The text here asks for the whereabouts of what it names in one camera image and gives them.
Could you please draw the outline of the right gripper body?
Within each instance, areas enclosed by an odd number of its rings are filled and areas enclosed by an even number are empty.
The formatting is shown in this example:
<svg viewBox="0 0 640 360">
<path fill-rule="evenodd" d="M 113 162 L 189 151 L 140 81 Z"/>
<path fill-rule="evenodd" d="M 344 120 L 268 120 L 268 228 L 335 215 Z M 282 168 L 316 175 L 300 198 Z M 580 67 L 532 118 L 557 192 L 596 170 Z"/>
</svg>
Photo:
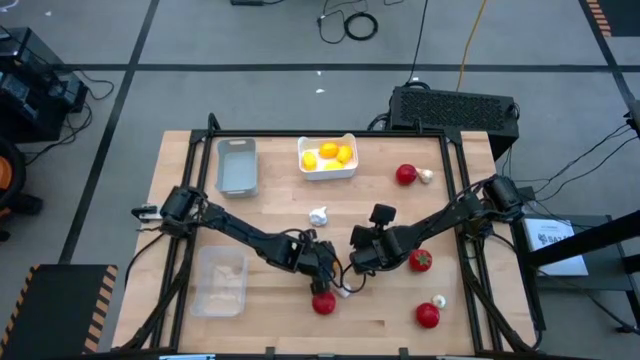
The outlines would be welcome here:
<svg viewBox="0 0 640 360">
<path fill-rule="evenodd" d="M 370 268 L 374 271 L 391 271 L 399 267 L 409 254 L 409 228 L 395 226 L 385 230 L 374 241 L 376 259 Z"/>
</svg>

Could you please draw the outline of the orange and black vacuum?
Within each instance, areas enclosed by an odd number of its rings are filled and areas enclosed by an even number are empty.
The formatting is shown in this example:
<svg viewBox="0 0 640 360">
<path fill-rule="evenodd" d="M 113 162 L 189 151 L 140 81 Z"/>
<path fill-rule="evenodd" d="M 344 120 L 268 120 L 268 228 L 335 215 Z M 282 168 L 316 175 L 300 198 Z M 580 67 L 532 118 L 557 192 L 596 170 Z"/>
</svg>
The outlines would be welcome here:
<svg viewBox="0 0 640 360">
<path fill-rule="evenodd" d="M 26 162 L 16 145 L 0 136 L 0 225 L 12 213 L 38 215 L 43 208 L 39 197 L 23 193 L 26 183 Z M 0 243 L 11 234 L 0 227 Z"/>
</svg>

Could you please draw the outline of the white plastic basket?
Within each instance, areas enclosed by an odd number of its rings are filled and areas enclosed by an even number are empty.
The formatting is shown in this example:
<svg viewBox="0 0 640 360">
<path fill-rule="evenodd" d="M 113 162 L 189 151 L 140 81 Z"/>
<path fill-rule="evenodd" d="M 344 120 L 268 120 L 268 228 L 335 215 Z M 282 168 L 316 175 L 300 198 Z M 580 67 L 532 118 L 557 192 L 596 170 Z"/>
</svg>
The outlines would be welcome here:
<svg viewBox="0 0 640 360">
<path fill-rule="evenodd" d="M 323 159 L 319 156 L 318 151 L 323 143 L 332 142 L 339 146 L 348 145 L 353 150 L 353 156 L 348 164 L 344 164 L 344 168 L 334 171 L 324 171 L 323 168 L 327 162 L 337 161 L 336 157 L 331 159 Z M 324 181 L 351 178 L 355 175 L 359 165 L 356 138 L 351 133 L 346 133 L 340 137 L 333 138 L 309 138 L 300 137 L 297 143 L 299 169 L 308 181 Z M 313 152 L 318 159 L 318 166 L 315 171 L 307 172 L 302 167 L 302 154 L 306 151 Z"/>
</svg>

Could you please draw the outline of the gray plastic basket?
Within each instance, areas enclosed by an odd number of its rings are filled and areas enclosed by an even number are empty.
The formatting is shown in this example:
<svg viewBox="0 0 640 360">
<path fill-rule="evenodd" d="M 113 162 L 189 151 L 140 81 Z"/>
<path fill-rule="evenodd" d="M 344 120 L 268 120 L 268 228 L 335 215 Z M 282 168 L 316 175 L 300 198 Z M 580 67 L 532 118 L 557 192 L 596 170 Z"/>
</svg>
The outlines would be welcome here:
<svg viewBox="0 0 640 360">
<path fill-rule="evenodd" d="M 258 156 L 252 138 L 218 142 L 216 190 L 225 198 L 247 198 L 258 194 Z"/>
</svg>

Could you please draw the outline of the black hazard-striped floor mat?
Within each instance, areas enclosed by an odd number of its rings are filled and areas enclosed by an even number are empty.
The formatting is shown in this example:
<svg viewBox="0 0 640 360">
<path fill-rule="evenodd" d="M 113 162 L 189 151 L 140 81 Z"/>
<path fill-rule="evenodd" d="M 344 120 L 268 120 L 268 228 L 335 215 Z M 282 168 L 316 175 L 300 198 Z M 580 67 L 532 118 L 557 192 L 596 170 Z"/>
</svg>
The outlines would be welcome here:
<svg viewBox="0 0 640 360">
<path fill-rule="evenodd" d="M 32 266 L 0 335 L 0 360 L 97 352 L 117 275 L 115 265 Z"/>
<path fill-rule="evenodd" d="M 640 37 L 640 0 L 585 0 L 605 37 Z"/>
</svg>

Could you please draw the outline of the clear plastic bin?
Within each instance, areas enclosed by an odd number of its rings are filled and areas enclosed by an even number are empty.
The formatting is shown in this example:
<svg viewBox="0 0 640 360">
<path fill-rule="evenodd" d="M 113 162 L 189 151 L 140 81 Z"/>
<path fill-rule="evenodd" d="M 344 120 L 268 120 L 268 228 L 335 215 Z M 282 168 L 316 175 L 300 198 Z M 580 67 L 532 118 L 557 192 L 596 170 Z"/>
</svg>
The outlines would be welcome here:
<svg viewBox="0 0 640 360">
<path fill-rule="evenodd" d="M 196 317 L 231 318 L 245 309 L 248 259 L 238 247 L 204 246 L 197 254 L 195 295 L 190 312 Z"/>
</svg>

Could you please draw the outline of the black equipment cart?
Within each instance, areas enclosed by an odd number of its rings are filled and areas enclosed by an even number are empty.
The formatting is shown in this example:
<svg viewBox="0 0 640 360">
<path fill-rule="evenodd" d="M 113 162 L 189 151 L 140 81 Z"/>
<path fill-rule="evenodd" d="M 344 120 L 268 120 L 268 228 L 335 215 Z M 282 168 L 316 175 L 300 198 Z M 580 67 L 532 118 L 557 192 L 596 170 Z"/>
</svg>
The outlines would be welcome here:
<svg viewBox="0 0 640 360">
<path fill-rule="evenodd" d="M 14 143 L 56 141 L 88 87 L 30 28 L 0 26 L 0 136 Z"/>
</svg>

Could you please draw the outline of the black stand beam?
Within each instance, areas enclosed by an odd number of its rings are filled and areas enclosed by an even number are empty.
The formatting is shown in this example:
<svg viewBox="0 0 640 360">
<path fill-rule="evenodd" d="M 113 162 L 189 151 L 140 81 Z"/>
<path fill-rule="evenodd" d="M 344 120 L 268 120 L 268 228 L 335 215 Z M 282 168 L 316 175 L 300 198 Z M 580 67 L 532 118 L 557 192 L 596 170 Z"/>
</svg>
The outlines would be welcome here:
<svg viewBox="0 0 640 360">
<path fill-rule="evenodd" d="M 530 252 L 526 262 L 540 267 L 640 236 L 640 210 Z"/>
</svg>

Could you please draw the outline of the black perforated computer case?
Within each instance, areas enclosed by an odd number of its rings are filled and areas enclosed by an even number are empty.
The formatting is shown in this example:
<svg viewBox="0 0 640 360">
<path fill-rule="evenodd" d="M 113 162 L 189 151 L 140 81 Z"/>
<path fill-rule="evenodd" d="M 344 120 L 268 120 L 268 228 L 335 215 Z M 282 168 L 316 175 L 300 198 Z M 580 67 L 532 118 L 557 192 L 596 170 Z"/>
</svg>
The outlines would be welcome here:
<svg viewBox="0 0 640 360">
<path fill-rule="evenodd" d="M 519 117 L 519 106 L 511 97 L 403 86 L 393 91 L 386 127 L 441 130 L 451 138 L 466 131 L 484 132 L 498 159 L 519 138 Z"/>
</svg>

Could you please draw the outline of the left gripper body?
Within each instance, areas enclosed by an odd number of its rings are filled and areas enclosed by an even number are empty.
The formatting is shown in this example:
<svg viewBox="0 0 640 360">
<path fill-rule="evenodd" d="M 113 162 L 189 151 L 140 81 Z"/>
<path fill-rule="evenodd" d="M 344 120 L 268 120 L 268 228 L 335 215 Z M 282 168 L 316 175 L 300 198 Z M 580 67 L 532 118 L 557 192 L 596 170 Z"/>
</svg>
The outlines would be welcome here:
<svg viewBox="0 0 640 360">
<path fill-rule="evenodd" d="M 300 234 L 298 244 L 301 252 L 297 270 L 317 281 L 331 281 L 338 275 L 336 251 L 330 241 L 317 240 L 310 234 Z"/>
</svg>

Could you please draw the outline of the white metal mount bracket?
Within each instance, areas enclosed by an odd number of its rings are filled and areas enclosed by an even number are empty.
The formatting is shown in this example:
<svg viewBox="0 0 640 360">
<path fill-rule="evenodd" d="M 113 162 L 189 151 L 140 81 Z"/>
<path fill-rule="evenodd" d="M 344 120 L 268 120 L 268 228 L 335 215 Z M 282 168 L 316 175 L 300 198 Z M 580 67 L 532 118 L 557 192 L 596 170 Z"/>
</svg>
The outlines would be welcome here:
<svg viewBox="0 0 640 360">
<path fill-rule="evenodd" d="M 141 223 L 148 223 L 150 221 L 162 219 L 159 213 L 158 206 L 153 204 L 144 204 L 142 206 L 133 208 L 131 210 L 131 214 Z"/>
</svg>

